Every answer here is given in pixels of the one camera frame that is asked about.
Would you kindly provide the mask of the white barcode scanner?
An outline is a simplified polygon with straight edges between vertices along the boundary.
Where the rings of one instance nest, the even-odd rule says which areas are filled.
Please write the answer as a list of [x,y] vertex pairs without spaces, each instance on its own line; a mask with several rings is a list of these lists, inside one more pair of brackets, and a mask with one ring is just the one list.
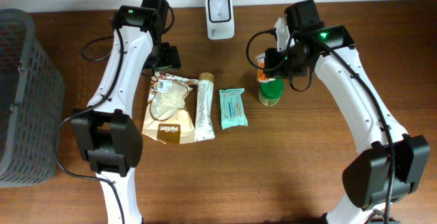
[[206,25],[210,40],[234,37],[234,7],[232,0],[205,0]]

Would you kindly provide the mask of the beige grain pouch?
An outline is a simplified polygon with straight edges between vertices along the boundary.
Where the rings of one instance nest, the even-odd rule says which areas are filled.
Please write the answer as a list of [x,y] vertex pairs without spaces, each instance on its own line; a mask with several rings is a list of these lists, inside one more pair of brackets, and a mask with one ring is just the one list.
[[164,144],[187,144],[195,141],[195,127],[185,99],[198,84],[165,72],[151,78],[142,134]]

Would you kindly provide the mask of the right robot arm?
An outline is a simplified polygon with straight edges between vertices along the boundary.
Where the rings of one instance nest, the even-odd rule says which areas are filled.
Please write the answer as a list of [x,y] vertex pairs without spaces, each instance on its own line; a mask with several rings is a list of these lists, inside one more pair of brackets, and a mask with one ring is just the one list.
[[277,47],[265,52],[273,79],[317,77],[329,90],[352,133],[357,158],[343,171],[345,194],[321,223],[390,222],[391,204],[414,193],[430,154],[425,137],[410,136],[369,80],[343,25],[327,27],[314,1],[285,9],[273,29]]

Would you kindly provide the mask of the white tube gold cap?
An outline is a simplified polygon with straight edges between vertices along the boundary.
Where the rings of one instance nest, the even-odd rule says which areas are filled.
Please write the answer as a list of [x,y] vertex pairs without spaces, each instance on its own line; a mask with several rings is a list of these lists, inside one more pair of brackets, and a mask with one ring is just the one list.
[[214,75],[203,72],[199,75],[197,86],[197,110],[195,118],[195,142],[215,138],[211,120]]

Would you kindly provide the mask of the green lid jar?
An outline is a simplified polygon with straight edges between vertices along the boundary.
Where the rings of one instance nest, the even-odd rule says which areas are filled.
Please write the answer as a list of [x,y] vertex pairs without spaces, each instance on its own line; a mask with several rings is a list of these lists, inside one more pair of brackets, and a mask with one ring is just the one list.
[[275,106],[281,99],[284,91],[284,84],[281,79],[262,83],[259,90],[259,101],[267,106]]

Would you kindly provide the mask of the orange white snack packet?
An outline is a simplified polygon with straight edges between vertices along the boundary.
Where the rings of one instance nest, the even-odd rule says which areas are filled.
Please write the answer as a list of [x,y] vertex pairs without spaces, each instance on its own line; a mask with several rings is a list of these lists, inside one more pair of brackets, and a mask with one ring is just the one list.
[[[265,54],[260,54],[255,58],[255,62],[258,67],[264,68],[265,67]],[[269,83],[272,81],[275,81],[275,78],[269,78],[266,76],[263,70],[257,71],[257,81],[259,83]]]

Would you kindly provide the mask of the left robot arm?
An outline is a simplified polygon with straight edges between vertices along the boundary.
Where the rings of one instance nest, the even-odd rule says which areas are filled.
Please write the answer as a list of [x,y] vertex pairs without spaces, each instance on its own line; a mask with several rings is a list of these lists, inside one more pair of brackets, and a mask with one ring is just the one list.
[[111,20],[113,46],[102,80],[86,109],[71,120],[81,158],[89,163],[104,193],[109,223],[142,223],[135,168],[143,137],[132,120],[135,92],[144,70],[181,66],[178,50],[161,40],[174,13],[166,0],[123,5]]

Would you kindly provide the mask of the grey perforated plastic basket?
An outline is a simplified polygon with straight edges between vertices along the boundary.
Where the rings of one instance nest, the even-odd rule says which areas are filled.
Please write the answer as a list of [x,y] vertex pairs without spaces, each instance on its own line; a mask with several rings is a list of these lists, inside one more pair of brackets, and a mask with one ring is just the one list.
[[33,19],[1,11],[1,187],[34,186],[56,170],[55,129],[66,86],[36,38]]

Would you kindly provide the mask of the teal wipes packet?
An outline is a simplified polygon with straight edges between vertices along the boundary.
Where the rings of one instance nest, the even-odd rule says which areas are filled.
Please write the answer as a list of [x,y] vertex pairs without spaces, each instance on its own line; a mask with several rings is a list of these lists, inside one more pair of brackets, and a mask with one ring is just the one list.
[[221,128],[223,130],[234,126],[249,125],[242,103],[242,94],[244,91],[244,88],[219,90],[221,104]]

